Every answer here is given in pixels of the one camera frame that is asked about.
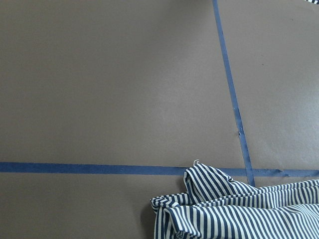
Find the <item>navy white striped polo shirt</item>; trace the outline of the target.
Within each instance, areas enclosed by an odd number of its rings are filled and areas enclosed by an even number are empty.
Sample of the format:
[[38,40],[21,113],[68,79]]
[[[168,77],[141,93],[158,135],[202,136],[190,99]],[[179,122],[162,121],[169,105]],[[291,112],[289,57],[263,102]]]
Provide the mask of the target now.
[[256,188],[197,163],[185,193],[154,197],[157,239],[316,239],[319,182]]

